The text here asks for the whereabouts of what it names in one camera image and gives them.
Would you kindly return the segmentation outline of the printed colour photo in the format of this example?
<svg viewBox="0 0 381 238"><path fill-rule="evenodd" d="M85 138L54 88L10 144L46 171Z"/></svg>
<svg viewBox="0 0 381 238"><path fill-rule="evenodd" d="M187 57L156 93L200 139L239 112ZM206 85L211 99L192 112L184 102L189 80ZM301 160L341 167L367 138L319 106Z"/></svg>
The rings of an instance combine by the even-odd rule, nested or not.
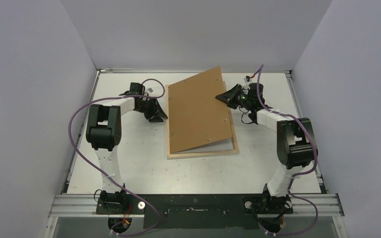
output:
<svg viewBox="0 0 381 238"><path fill-rule="evenodd" d="M191 148L189 150L184 150L179 152L179 154L183 153L198 153L198 152L212 152L212 151L224 151L224 150L233 150L233 142L232 138L228 138L221 141L212 142L209 144L205 144L202 146L198 146L195 148Z"/></svg>

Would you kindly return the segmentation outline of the white wooden picture frame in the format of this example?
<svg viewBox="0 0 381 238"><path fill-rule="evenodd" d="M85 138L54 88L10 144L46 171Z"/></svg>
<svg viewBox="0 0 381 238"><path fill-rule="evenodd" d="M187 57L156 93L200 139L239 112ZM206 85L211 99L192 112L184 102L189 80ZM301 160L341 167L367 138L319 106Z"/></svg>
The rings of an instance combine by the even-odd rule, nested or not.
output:
<svg viewBox="0 0 381 238"><path fill-rule="evenodd" d="M233 117L231 110L228 109L230 126L232 137L227 140L216 141L213 143L205 144L197 148L192 148L186 151L181 151L178 153L171 152L170 146L170 119L166 120L166 149L167 149L167 159L189 159L189 158L203 158L203 157L214 157L214 156L226 156L226 155L236 155L239 154L239 146L237 142L236 131L234 127Z"/></svg>

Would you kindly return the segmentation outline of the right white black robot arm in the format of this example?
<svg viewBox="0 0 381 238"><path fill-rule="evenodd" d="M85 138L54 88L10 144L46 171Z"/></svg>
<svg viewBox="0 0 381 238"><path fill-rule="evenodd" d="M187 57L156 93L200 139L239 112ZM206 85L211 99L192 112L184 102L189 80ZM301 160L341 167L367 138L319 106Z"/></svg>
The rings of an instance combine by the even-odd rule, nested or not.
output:
<svg viewBox="0 0 381 238"><path fill-rule="evenodd" d="M270 214L291 210L291 186L318 155L313 147L315 141L310 120L297 119L267 106L260 83L237 84L215 98L231 109L246 109L252 124L263 125L276 132L279 166L264 186L260 202L253 201L251 208Z"/></svg>

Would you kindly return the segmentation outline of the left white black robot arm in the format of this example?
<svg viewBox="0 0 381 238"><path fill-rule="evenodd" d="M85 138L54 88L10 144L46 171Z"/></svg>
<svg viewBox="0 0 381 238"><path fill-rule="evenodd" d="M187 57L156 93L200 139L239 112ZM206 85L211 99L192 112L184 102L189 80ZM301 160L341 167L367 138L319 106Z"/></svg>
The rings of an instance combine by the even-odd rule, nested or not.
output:
<svg viewBox="0 0 381 238"><path fill-rule="evenodd" d="M97 208L106 209L110 214L122 214L132 209L118 160L122 116L135 111L142 113L149 122L163 122L168 118L152 92L142 83L133 82L117 98L102 99L89 107L86 140L97 155L102 174Z"/></svg>

